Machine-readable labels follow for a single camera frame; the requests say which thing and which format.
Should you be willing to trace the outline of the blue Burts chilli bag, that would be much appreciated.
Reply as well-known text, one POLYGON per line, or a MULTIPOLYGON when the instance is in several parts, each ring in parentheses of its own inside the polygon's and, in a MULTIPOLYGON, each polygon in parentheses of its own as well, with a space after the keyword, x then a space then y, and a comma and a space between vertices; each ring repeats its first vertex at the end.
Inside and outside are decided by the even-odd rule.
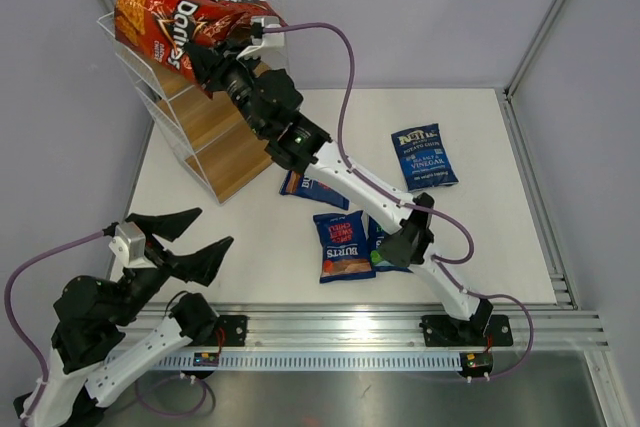
POLYGON ((322 249, 321 284, 376 277, 370 261, 362 214, 362 211, 355 211, 313 216, 322 249))
POLYGON ((349 200, 335 190, 294 171, 287 172, 279 194, 282 196, 292 195, 324 203, 342 210, 348 210, 350 207, 349 200))

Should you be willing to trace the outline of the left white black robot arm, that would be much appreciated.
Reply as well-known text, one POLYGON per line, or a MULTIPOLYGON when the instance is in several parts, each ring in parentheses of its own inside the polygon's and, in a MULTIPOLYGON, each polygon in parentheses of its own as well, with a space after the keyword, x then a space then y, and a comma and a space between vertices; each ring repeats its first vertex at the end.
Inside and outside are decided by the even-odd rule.
POLYGON ((176 255, 163 246, 179 238, 201 215, 199 208, 148 216, 131 214, 84 238, 52 249, 53 254, 102 237, 122 264, 119 280, 80 275, 64 287, 54 304, 58 323, 48 354, 39 352, 15 318, 11 290, 17 277, 48 258, 40 254, 18 267, 4 291, 8 320, 34 352, 41 375, 34 390, 17 397, 14 409, 22 426, 95 426, 124 390, 158 361, 215 335, 218 317, 200 293, 185 293, 159 324, 115 361, 107 357, 124 340, 147 303, 171 278, 204 287, 216 278, 234 240, 226 236, 192 254, 176 255))

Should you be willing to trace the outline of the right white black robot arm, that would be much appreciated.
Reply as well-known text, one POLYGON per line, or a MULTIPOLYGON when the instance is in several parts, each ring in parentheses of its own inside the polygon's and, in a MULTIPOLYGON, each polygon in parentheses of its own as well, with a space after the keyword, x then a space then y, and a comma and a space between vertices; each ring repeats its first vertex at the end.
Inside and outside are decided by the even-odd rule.
POLYGON ((380 225, 386 234, 379 248, 383 259, 425 281, 444 309, 421 323, 424 333, 444 346, 482 344, 493 305, 450 271, 454 260, 437 252, 431 231, 438 214, 434 199, 398 191, 351 160, 341 139, 331 138, 301 113, 303 96, 285 70, 255 74, 261 54, 283 47, 287 31, 256 18, 255 37, 247 43, 205 47, 189 41, 183 50, 199 86, 228 95, 277 165, 325 184, 380 225))

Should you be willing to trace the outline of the blue Kettle vinegar chips bag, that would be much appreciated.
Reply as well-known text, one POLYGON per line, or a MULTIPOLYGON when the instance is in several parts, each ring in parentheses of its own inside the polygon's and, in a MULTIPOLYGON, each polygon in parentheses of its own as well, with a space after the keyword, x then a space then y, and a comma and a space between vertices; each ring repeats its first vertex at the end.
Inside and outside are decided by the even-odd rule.
POLYGON ((395 132, 391 140, 410 192, 453 186, 459 182, 438 123, 395 132))

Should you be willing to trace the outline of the blue Burts vinegar bag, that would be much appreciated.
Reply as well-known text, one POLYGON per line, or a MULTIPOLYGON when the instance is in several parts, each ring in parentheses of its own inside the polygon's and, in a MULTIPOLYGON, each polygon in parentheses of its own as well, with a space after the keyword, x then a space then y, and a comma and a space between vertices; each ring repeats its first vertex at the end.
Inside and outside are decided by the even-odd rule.
POLYGON ((371 265, 376 272, 410 273, 411 248, 401 237, 401 229, 389 234, 373 217, 369 216, 367 245, 371 265))

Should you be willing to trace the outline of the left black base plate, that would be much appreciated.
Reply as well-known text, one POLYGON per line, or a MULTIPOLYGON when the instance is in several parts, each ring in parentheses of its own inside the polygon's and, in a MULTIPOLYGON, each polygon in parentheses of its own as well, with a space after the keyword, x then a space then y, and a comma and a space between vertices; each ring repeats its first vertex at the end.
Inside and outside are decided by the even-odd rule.
POLYGON ((245 315, 221 315, 209 335, 197 342, 196 346, 218 348, 244 347, 246 343, 249 318, 245 315))

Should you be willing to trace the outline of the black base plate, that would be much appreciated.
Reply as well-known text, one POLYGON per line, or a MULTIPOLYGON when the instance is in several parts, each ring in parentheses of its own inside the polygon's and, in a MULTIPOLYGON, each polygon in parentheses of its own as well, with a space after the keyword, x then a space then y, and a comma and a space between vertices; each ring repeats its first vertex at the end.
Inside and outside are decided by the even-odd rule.
POLYGON ((485 327, 447 315, 425 315, 419 327, 427 347, 511 347, 514 345, 509 318, 492 315, 485 327))
POLYGON ((197 342, 196 346, 218 348, 244 347, 246 343, 249 318, 245 315, 221 315, 209 335, 197 342))

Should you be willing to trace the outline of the aluminium mounting rail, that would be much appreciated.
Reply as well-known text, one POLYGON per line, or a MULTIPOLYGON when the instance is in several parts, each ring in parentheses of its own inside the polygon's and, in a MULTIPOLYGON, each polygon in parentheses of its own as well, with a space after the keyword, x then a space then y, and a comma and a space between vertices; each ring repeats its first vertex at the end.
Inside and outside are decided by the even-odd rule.
MULTIPOLYGON (((420 351, 425 348, 421 317, 439 314, 433 304, 218 304, 218 314, 245 315, 247 351, 420 351)), ((529 309, 533 349, 609 349, 594 311, 529 309)))

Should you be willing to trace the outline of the right aluminium frame post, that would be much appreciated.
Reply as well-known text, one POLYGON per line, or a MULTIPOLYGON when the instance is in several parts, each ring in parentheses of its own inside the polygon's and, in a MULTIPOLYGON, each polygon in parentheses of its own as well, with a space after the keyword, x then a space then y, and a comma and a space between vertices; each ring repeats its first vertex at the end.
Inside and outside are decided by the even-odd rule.
POLYGON ((506 100, 511 101, 514 98, 528 71, 534 65, 537 57, 542 51, 542 48, 568 2, 569 0, 551 0, 534 32, 533 37, 528 43, 524 54, 519 60, 514 73, 511 75, 503 89, 503 94, 506 100))

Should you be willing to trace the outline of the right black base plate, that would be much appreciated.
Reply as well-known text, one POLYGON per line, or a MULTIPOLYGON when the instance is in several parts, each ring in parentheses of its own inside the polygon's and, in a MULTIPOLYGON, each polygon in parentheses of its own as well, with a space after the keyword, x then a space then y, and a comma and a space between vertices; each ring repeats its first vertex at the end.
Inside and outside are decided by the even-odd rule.
POLYGON ((514 345, 509 318, 492 315, 485 327, 447 315, 425 315, 419 327, 427 347, 511 347, 514 345))

